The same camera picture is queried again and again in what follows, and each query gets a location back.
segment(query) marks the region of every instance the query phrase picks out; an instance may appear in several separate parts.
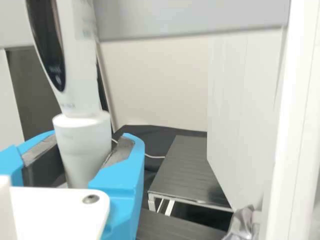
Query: cable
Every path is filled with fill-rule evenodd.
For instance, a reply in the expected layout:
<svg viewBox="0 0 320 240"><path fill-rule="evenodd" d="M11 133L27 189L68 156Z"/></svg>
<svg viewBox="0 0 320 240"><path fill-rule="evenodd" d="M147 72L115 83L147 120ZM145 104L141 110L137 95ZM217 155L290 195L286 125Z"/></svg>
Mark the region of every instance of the cable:
<svg viewBox="0 0 320 240"><path fill-rule="evenodd" d="M112 138L112 142L118 144L118 141ZM151 158L151 159L165 159L166 156L153 156L153 155L149 155L147 153L144 154L146 157Z"/></svg>

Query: blue clamp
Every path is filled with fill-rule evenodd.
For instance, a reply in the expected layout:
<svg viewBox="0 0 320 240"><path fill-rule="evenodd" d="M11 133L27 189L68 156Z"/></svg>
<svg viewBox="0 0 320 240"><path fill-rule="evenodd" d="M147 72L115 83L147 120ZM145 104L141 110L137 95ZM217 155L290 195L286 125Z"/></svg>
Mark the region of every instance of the blue clamp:
<svg viewBox="0 0 320 240"><path fill-rule="evenodd" d="M13 186L23 186L21 155L43 141L54 131L42 133L0 152L0 175L10 175ZM123 137L134 142L126 160L102 168L89 184L89 189L101 190L110 198L110 213L101 240L135 240L144 190L145 144L131 134Z"/></svg>

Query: metal screw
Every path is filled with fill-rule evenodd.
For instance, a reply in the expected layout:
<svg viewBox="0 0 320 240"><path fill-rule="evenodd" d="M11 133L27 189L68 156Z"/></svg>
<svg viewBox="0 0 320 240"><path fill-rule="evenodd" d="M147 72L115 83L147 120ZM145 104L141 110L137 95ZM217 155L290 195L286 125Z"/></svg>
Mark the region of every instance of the metal screw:
<svg viewBox="0 0 320 240"><path fill-rule="evenodd" d="M84 204L94 204L94 203L98 202L99 199L100 199L100 197L99 197L98 195L91 194L91 195L86 196L86 197L82 200L82 202L83 202Z"/></svg>

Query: white plastic base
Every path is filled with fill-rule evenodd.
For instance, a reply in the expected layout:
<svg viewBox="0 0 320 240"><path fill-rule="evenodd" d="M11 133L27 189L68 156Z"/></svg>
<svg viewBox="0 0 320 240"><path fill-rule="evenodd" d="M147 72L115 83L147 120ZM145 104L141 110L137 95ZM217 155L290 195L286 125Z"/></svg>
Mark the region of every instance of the white plastic base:
<svg viewBox="0 0 320 240"><path fill-rule="evenodd" d="M69 188L87 188L111 151L110 115L52 120Z"/></svg>
<svg viewBox="0 0 320 240"><path fill-rule="evenodd" d="M0 176L0 206L1 240L99 240L110 199L92 189L12 187Z"/></svg>

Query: gray wall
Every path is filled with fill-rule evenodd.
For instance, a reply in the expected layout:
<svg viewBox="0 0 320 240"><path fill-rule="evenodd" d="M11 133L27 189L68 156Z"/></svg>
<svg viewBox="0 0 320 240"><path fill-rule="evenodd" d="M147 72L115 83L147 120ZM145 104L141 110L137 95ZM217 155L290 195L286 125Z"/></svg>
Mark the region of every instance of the gray wall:
<svg viewBox="0 0 320 240"><path fill-rule="evenodd" d="M52 130L52 118L61 110L35 49L12 49L6 54L24 139Z"/></svg>
<svg viewBox="0 0 320 240"><path fill-rule="evenodd" d="M287 26L290 0L94 0L101 42Z"/></svg>

